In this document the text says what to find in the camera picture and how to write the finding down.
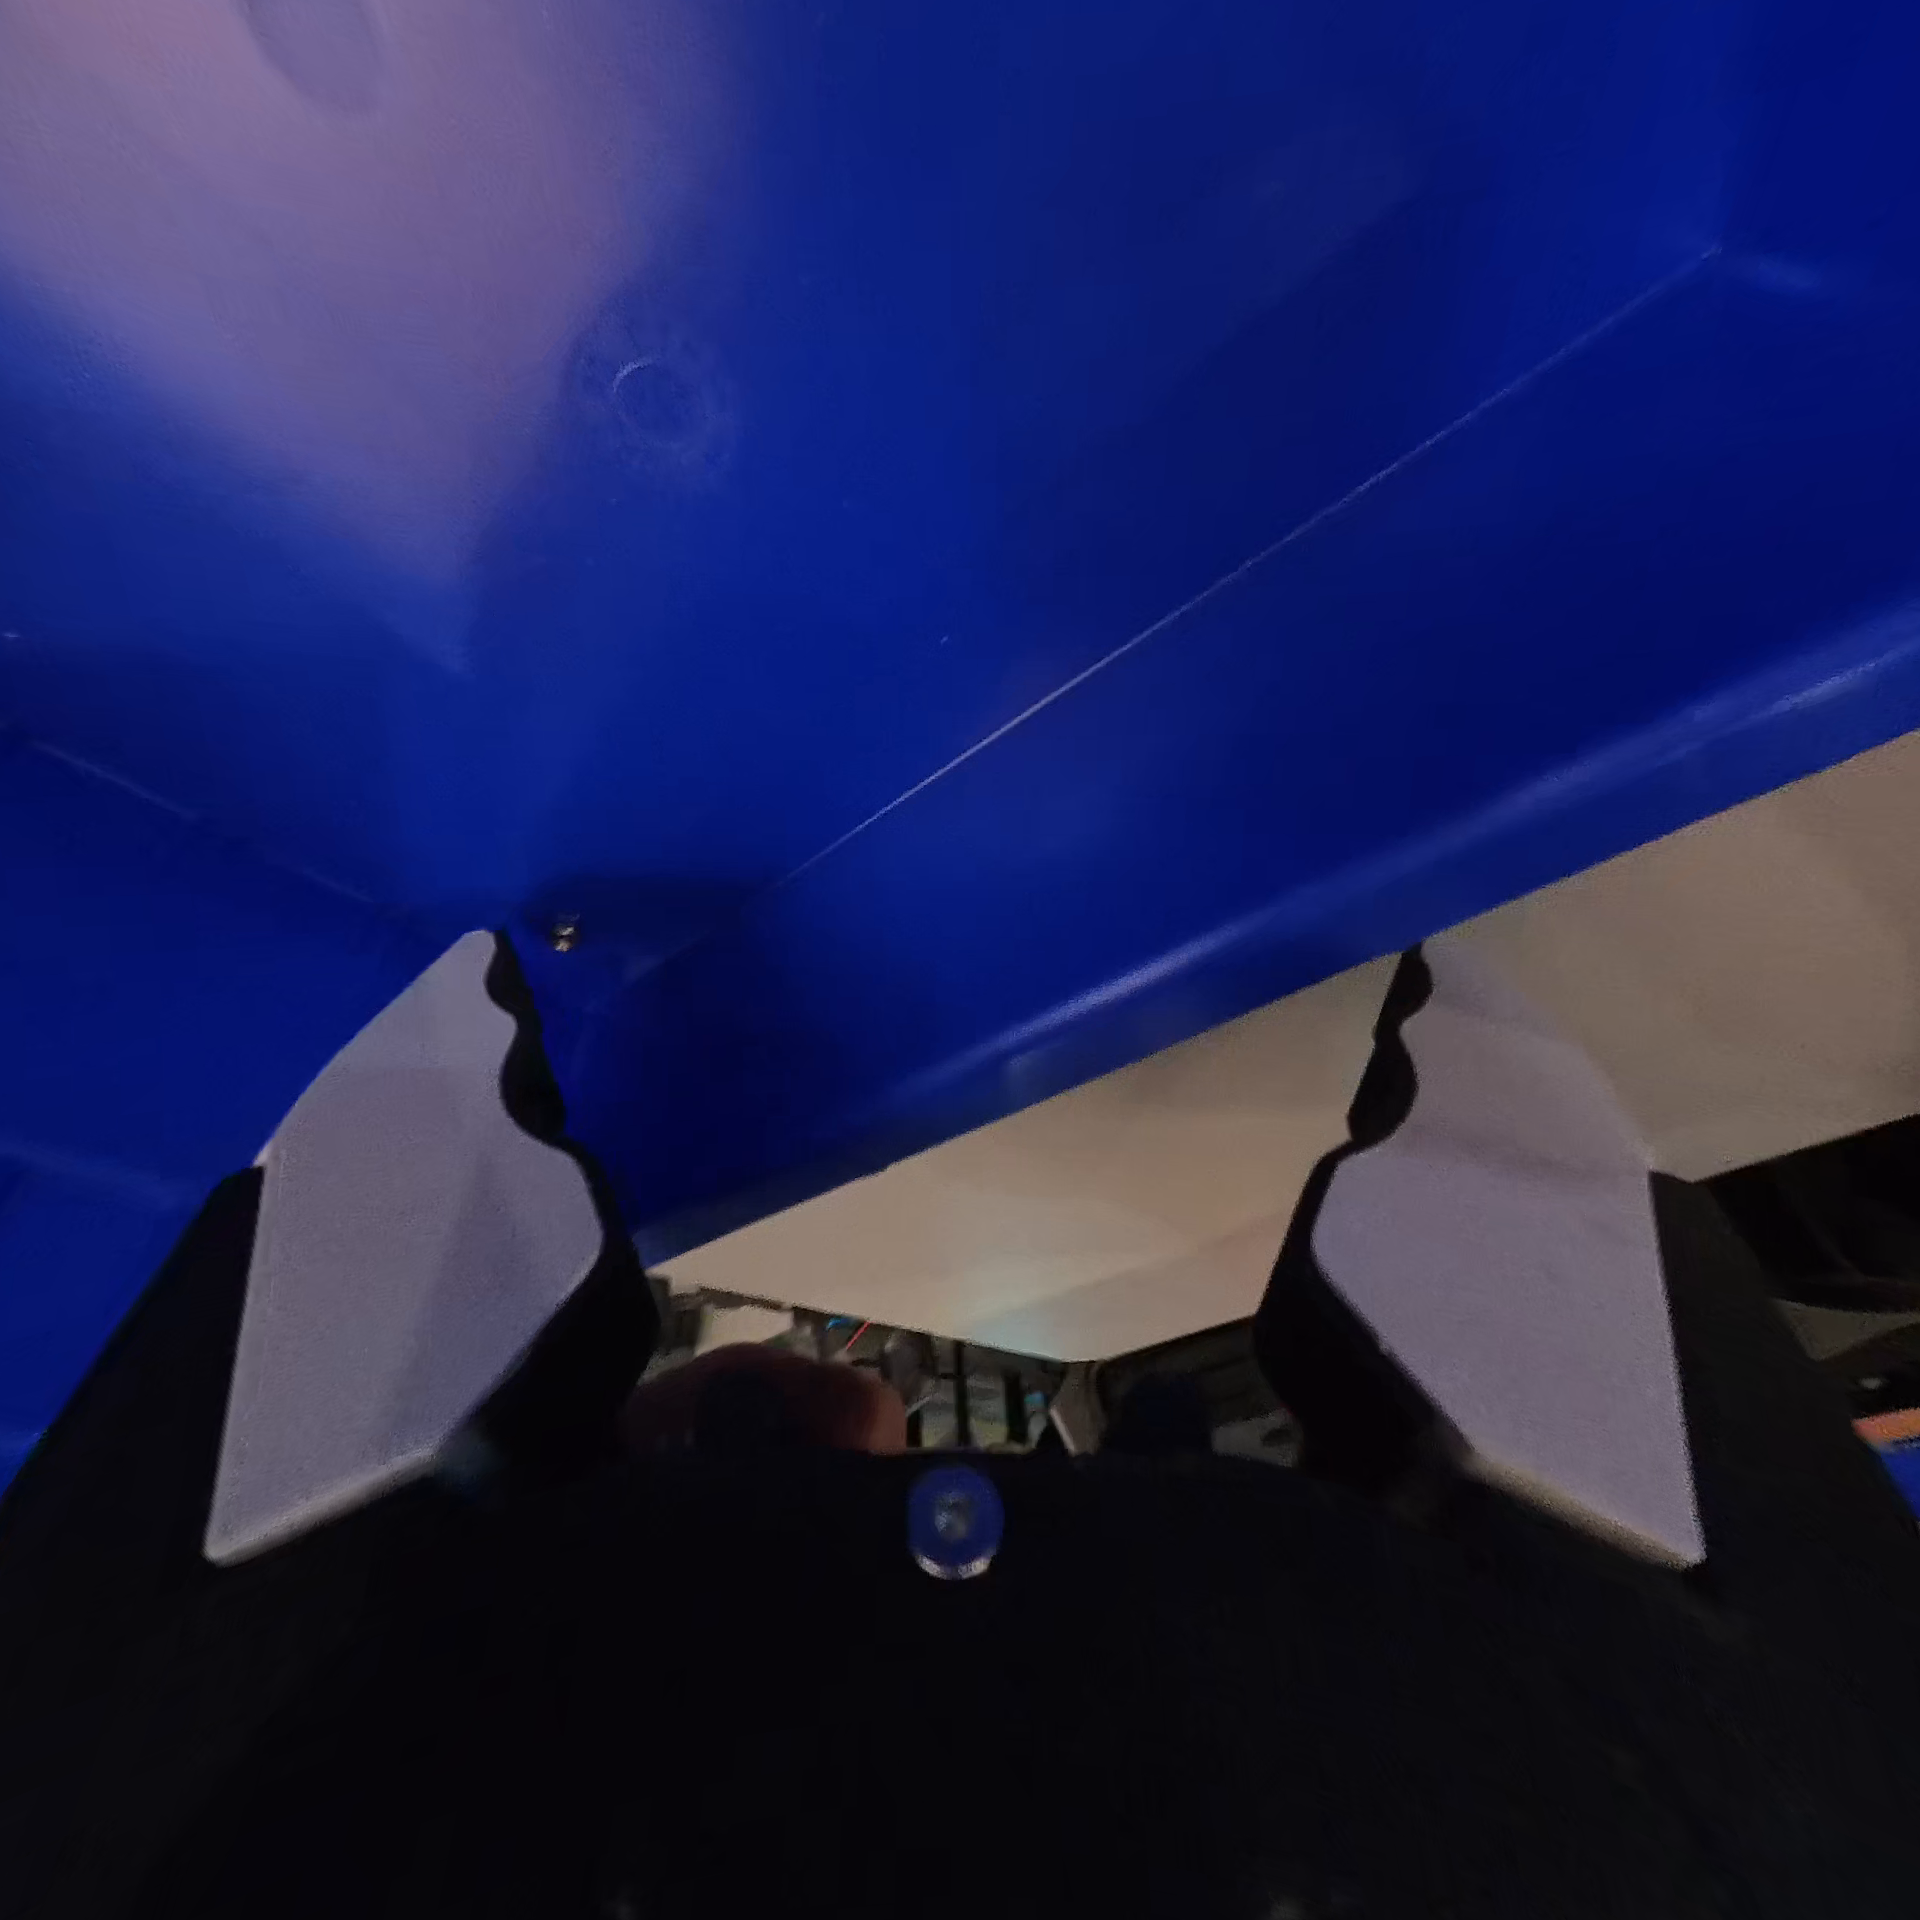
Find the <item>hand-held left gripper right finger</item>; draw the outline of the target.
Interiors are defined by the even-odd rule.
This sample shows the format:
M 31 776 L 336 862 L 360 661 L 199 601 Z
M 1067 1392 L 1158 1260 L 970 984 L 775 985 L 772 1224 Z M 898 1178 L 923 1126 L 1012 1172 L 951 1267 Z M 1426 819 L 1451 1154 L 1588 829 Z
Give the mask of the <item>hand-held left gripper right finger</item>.
M 1406 949 L 1255 1313 L 1302 1467 L 1408 1507 L 1486 1483 L 1698 1569 L 1655 1220 L 1648 1153 L 1580 1046 L 1472 952 Z

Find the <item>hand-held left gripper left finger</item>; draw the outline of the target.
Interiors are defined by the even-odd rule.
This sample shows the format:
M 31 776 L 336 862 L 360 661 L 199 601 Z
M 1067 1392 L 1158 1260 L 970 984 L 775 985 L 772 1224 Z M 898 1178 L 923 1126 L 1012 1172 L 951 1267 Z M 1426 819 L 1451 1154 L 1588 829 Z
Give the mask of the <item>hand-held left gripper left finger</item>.
M 204 1555 L 235 1565 L 452 1460 L 608 1452 L 658 1307 L 568 1137 L 508 936 L 464 936 L 348 1043 L 256 1158 Z

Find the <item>blue plastic bin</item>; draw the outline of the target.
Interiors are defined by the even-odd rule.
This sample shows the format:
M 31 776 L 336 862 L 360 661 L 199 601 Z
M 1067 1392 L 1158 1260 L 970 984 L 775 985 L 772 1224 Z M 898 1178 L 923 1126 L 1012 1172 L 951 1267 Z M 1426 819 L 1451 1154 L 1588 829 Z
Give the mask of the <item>blue plastic bin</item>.
M 1915 4 L 4 4 L 4 1481 L 474 929 L 677 1257 L 1914 724 Z

